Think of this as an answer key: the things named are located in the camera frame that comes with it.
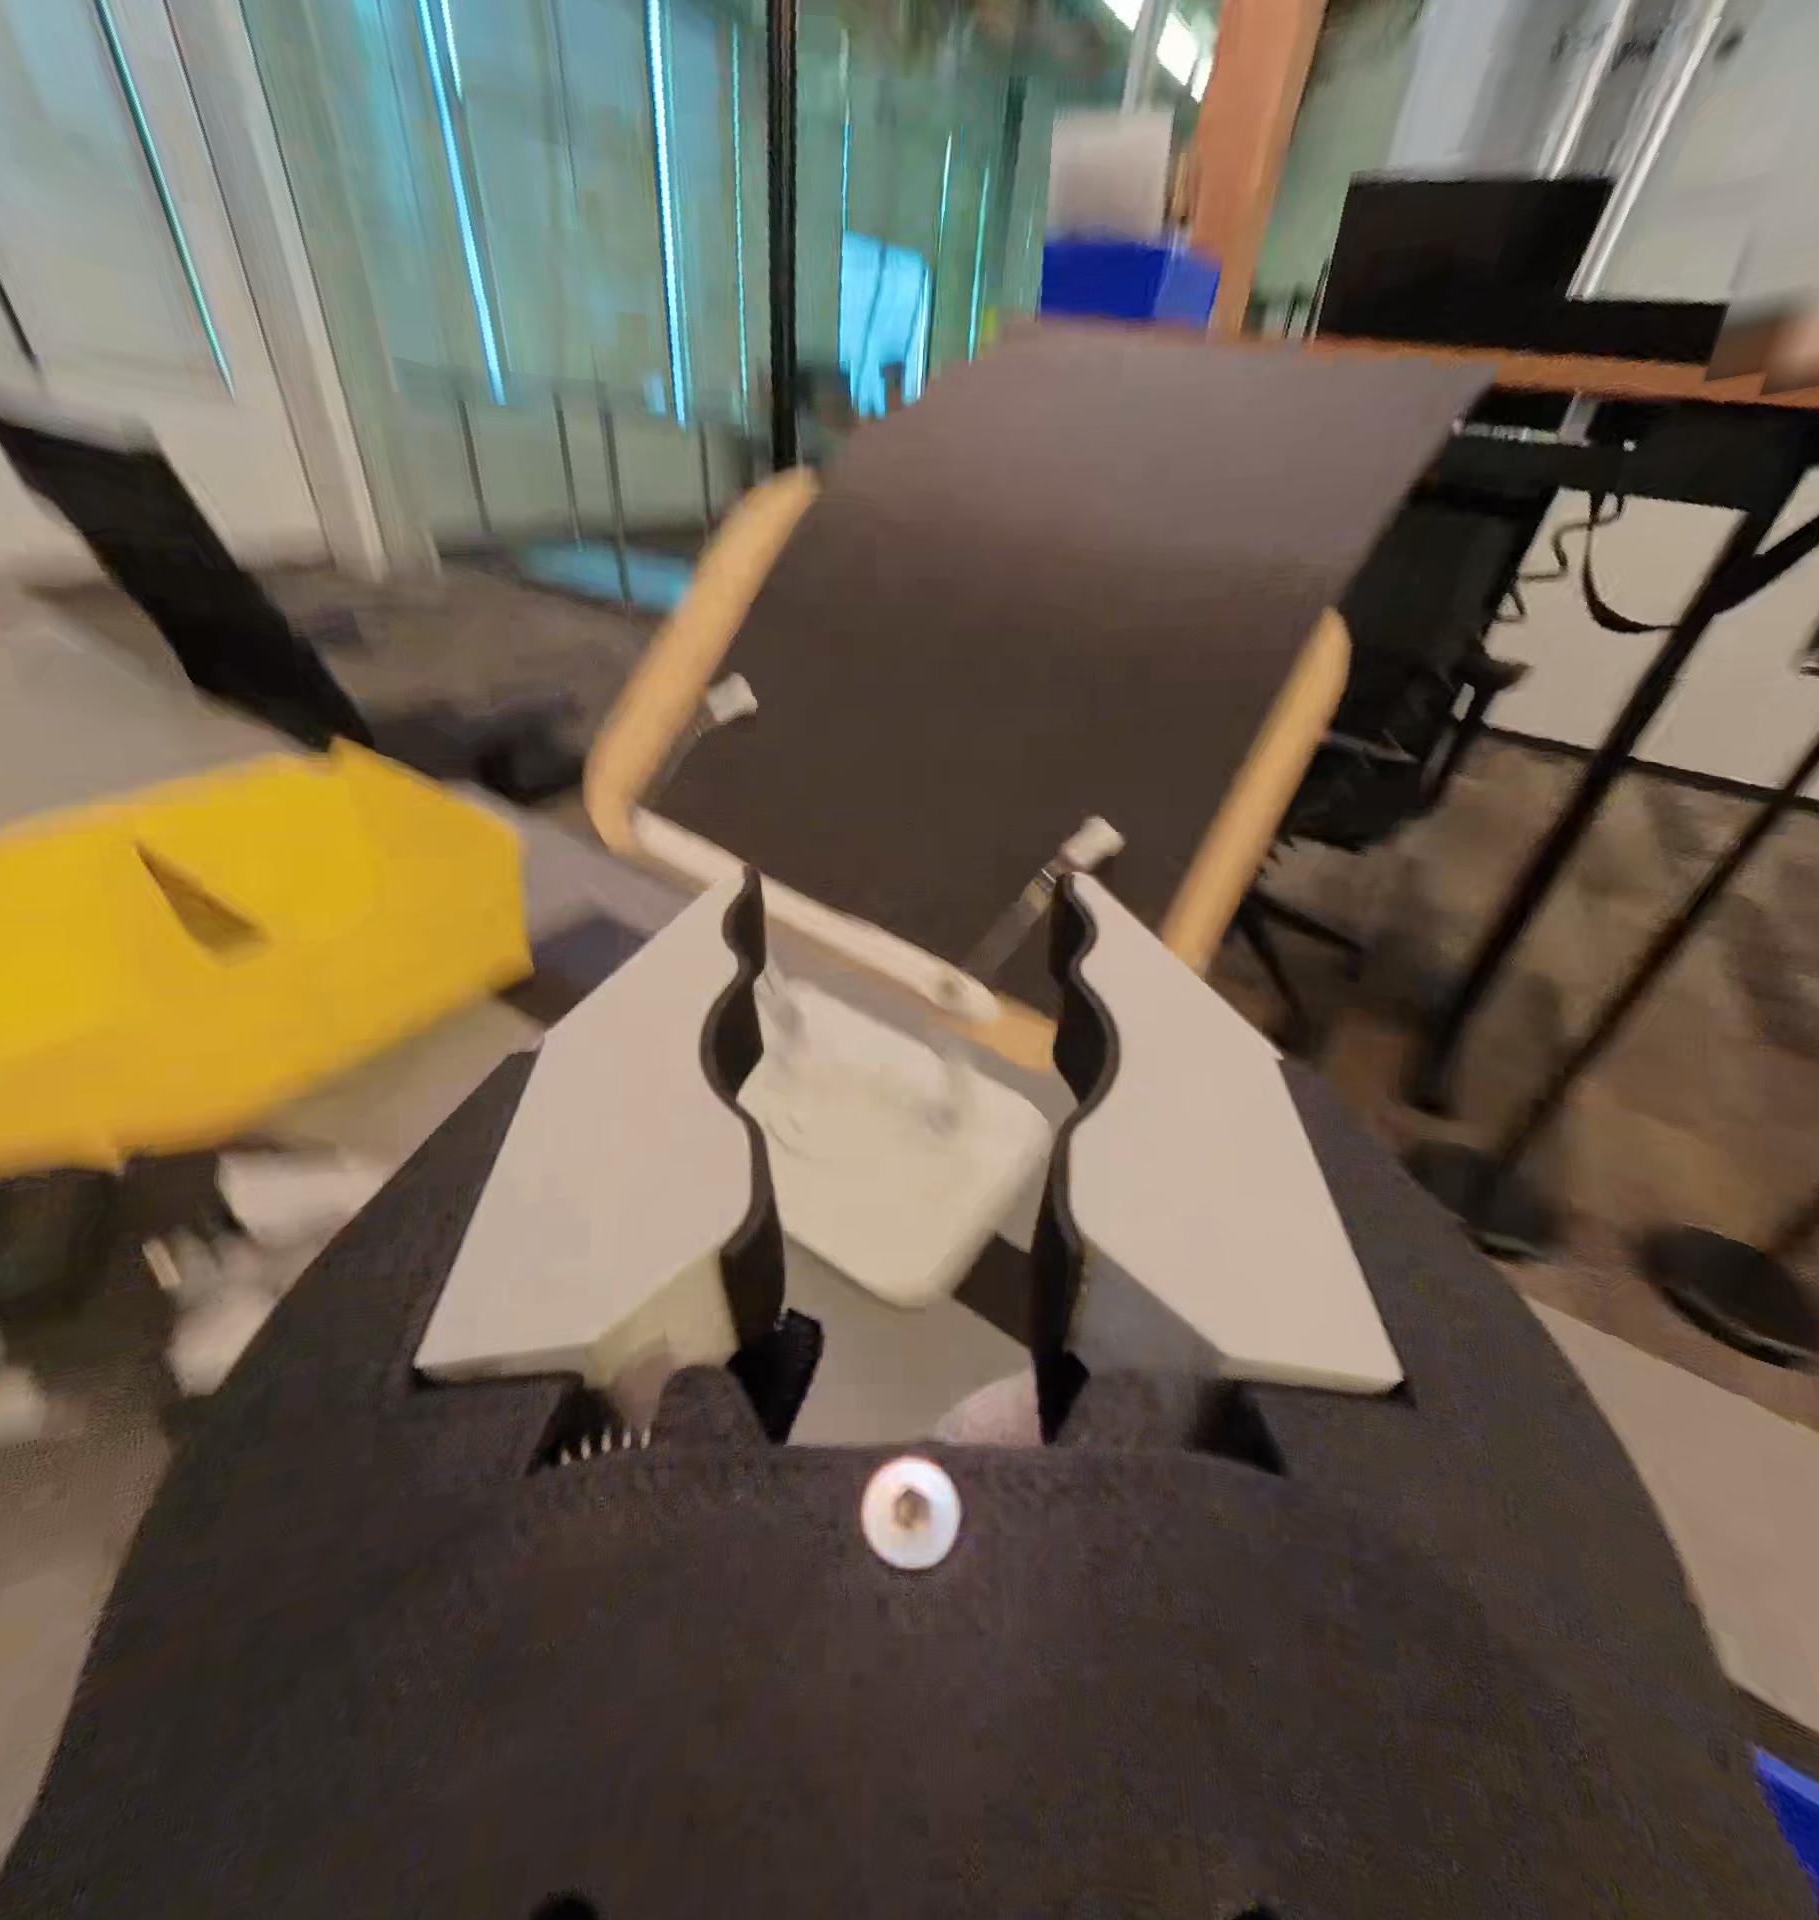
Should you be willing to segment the blue storage bin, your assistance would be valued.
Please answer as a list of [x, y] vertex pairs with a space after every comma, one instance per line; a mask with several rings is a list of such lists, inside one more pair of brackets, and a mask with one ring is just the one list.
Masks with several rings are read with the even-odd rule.
[[1177, 238], [1053, 235], [1041, 254], [1038, 317], [1207, 328], [1219, 260]]

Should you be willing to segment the yellow box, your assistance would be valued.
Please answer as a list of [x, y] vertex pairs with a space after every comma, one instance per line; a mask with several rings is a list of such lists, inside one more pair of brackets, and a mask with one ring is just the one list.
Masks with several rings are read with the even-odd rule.
[[526, 978], [524, 862], [354, 744], [0, 829], [0, 1180], [223, 1144]]

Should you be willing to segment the wooden desk with black frame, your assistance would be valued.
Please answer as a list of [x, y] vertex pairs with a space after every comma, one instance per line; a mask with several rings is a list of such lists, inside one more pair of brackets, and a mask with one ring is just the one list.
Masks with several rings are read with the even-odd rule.
[[[1642, 637], [1659, 638], [1657, 653], [1629, 690], [1573, 796], [1493, 913], [1443, 1008], [1426, 1023], [1403, 1081], [1403, 1100], [1421, 1112], [1449, 1112], [1471, 1020], [1480, 1017], [1497, 978], [1570, 869], [1603, 802], [1632, 769], [1643, 733], [1655, 723], [1715, 625], [1819, 551], [1819, 392], [1761, 396], [1759, 377], [1712, 379], [1695, 367], [1679, 367], [1681, 381], [1675, 388], [1664, 388], [1657, 374], [1657, 367], [1624, 362], [1601, 362], [1597, 370], [1584, 373], [1574, 360], [1545, 359], [1523, 370], [1515, 360], [1498, 374], [1503, 389], [1534, 386], [1576, 397], [1601, 413], [1603, 425], [1586, 423], [1557, 437], [1521, 437], [1467, 425], [1440, 458], [1437, 477], [1471, 496], [1563, 489], [1586, 494], [1592, 506], [1632, 499], [1664, 500], [1737, 514], [1737, 524], [1699, 576], [1685, 609], [1669, 625], [1640, 631]], [[1819, 623], [1809, 634], [1809, 648], [1819, 674]], [[1617, 1043], [1818, 774], [1819, 732], [1786, 780], [1766, 792], [1741, 833], [1649, 936], [1624, 981], [1541, 1084], [1501, 1144], [1471, 1149], [1426, 1138], [1406, 1153], [1406, 1169], [1486, 1253], [1532, 1264], [1563, 1250], [1565, 1211], [1525, 1168], [1537, 1140], [1561, 1116], [1578, 1081]]]

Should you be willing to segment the black slanted board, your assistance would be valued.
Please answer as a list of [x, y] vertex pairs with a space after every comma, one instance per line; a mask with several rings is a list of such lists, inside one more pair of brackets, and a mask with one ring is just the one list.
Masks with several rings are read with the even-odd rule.
[[369, 718], [136, 421], [0, 388], [0, 453], [146, 615], [190, 685], [302, 745], [373, 748]]

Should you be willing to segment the dark panel with wooden frame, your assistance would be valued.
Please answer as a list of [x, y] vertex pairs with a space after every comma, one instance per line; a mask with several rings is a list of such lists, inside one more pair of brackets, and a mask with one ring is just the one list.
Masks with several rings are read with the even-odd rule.
[[1020, 327], [744, 493], [602, 725], [602, 844], [770, 918], [1044, 1068], [1038, 958], [991, 925], [1088, 818], [1190, 972], [1279, 837], [1352, 670], [1340, 611], [1493, 386], [1467, 349]]

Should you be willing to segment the dark bag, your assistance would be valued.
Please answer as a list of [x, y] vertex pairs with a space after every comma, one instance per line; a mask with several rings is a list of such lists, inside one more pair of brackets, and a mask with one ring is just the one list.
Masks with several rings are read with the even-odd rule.
[[577, 789], [580, 709], [569, 697], [513, 696], [486, 706], [428, 699], [369, 709], [371, 745], [442, 783], [478, 785], [517, 806]]

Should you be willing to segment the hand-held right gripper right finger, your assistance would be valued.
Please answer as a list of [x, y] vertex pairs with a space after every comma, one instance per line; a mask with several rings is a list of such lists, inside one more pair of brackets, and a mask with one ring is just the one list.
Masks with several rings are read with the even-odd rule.
[[1053, 1067], [1073, 1094], [1032, 1236], [1053, 1439], [1100, 1367], [1387, 1398], [1403, 1357], [1281, 1053], [1102, 882], [1056, 882]]

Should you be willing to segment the black vertical pole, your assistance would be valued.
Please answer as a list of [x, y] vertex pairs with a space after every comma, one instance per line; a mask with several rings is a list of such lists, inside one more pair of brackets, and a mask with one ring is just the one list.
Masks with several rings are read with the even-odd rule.
[[772, 458], [800, 466], [800, 3], [765, 2]]

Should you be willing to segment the white square board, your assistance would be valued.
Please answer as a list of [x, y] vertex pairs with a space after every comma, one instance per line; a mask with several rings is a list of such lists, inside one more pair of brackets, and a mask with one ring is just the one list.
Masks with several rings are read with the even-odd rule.
[[750, 1112], [770, 1144], [781, 1218], [883, 1303], [917, 1310], [954, 1292], [1041, 1168], [1041, 1112], [973, 1067], [964, 1030], [989, 1023], [991, 987], [1056, 884], [1096, 873], [1123, 844], [1111, 822], [1086, 818], [960, 965], [764, 882], [778, 925], [931, 1010], [913, 1040], [776, 963], [757, 987], [778, 1051], [752, 1073]]

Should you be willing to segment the black office chair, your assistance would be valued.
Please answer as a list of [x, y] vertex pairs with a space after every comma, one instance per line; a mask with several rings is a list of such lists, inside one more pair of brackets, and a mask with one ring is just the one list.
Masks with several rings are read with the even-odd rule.
[[1328, 732], [1270, 853], [1369, 853], [1426, 822], [1525, 664], [1490, 649], [1555, 491], [1418, 493], [1378, 541], [1340, 614], [1352, 663]]

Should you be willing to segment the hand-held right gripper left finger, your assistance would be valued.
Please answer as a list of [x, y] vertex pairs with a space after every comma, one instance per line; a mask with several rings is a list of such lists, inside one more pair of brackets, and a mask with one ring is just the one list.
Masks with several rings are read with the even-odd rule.
[[547, 1030], [418, 1343], [428, 1378], [721, 1365], [778, 1331], [762, 878], [736, 868]]

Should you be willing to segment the black computer monitor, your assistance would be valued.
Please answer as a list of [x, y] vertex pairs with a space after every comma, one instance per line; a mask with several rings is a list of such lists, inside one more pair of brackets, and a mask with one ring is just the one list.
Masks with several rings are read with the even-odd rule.
[[1321, 337], [1707, 367], [1723, 302], [1576, 293], [1613, 180], [1352, 178]]

